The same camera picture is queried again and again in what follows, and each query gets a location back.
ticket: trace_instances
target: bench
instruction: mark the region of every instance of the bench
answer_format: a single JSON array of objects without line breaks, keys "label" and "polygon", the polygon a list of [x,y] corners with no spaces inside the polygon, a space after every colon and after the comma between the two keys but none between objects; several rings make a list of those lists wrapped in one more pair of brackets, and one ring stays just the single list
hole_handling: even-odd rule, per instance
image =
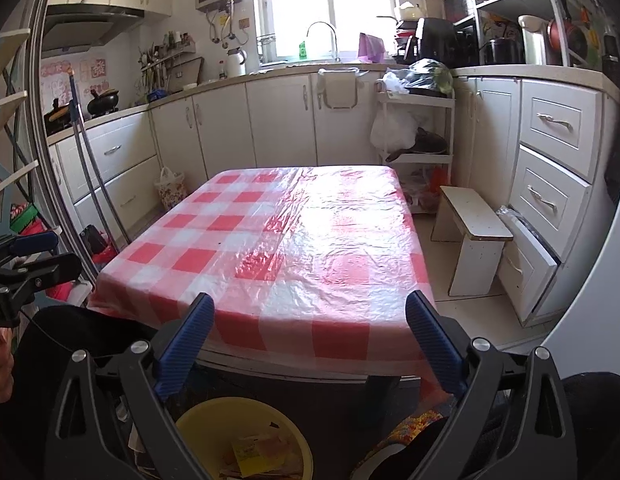
[{"label": "bench", "polygon": [[449,296],[485,296],[490,291],[503,245],[513,236],[474,189],[441,186],[441,201],[430,239],[462,240]]}]

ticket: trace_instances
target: red and white tablecloth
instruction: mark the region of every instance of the red and white tablecloth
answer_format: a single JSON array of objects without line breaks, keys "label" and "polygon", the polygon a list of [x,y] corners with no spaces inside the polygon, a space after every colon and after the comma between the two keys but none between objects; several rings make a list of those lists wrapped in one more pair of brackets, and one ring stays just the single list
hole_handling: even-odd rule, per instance
[{"label": "red and white tablecloth", "polygon": [[383,166],[226,171],[100,273],[90,306],[152,326],[200,292],[204,348],[295,368],[436,381],[405,321],[428,275],[394,171]]}]

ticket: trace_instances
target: range hood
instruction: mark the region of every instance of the range hood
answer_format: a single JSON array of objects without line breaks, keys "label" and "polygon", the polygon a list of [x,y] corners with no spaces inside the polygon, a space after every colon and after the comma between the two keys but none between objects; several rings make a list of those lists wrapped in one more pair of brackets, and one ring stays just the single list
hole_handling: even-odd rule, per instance
[{"label": "range hood", "polygon": [[41,57],[85,52],[103,46],[139,23],[139,9],[95,4],[51,5],[46,9]]}]

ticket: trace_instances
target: faucet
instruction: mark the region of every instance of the faucet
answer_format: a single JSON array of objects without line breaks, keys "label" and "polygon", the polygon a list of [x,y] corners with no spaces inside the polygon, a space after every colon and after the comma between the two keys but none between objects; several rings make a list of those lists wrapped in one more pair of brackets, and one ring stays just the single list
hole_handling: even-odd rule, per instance
[{"label": "faucet", "polygon": [[335,60],[335,62],[339,63],[341,62],[341,58],[339,57],[339,45],[337,44],[337,30],[334,28],[334,25],[328,22],[314,22],[310,24],[310,27],[308,27],[308,31],[306,32],[306,38],[310,35],[310,29],[312,28],[313,25],[316,25],[317,23],[323,23],[324,25],[327,25],[328,27],[330,27],[330,30],[332,31],[332,35],[334,36],[334,41],[332,42],[332,47],[334,49],[334,52],[332,53],[332,58]]}]

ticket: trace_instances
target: window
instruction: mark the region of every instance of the window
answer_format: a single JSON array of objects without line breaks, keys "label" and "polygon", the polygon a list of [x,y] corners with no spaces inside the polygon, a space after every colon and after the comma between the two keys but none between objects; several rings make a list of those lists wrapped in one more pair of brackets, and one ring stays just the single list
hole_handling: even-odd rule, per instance
[{"label": "window", "polygon": [[306,42],[308,59],[327,59],[333,51],[332,33],[327,22],[337,30],[341,59],[357,57],[359,33],[365,32],[384,40],[392,50],[394,22],[377,16],[393,14],[395,0],[255,0],[261,35],[274,34],[276,41],[263,48],[262,62],[297,60],[299,44]]}]

